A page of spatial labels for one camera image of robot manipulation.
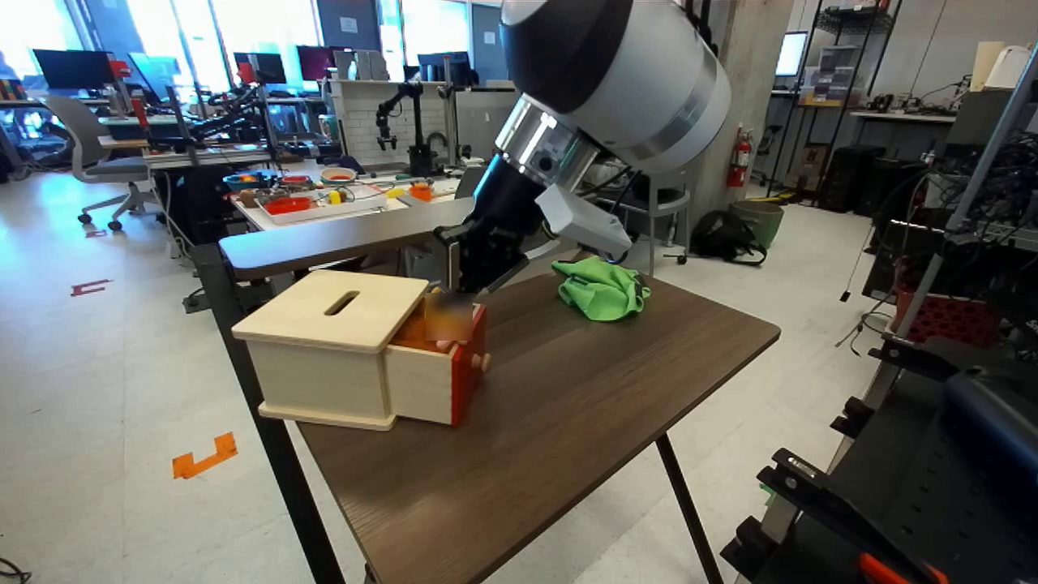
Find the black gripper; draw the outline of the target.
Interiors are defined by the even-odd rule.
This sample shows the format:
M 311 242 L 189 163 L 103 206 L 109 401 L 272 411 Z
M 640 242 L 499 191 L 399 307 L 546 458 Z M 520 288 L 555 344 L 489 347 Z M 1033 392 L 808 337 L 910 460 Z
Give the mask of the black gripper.
M 477 291 L 509 279 L 521 262 L 521 242 L 542 228 L 534 196 L 542 184 L 497 152 L 472 184 L 472 211 L 436 239 L 449 248 L 443 302 L 464 306 Z

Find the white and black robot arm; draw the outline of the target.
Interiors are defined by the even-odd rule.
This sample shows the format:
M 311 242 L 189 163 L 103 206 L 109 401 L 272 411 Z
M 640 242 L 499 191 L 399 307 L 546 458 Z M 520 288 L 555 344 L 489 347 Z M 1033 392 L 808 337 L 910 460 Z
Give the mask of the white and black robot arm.
M 503 0 L 520 92 L 472 184 L 472 206 L 441 228 L 443 299 L 470 302 L 526 265 L 526 239 L 555 235 L 624 260 L 617 215 L 576 193 L 601 152 L 676 182 L 728 122 L 734 87 L 676 0 Z

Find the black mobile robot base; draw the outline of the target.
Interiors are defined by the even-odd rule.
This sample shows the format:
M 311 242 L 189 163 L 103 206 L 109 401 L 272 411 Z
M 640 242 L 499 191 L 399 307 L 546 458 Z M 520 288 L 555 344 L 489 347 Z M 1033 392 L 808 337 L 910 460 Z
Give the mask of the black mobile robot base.
M 777 448 L 776 508 L 724 561 L 748 584 L 1038 584 L 1038 367 L 949 340 L 882 344 L 878 386 L 813 467 Z

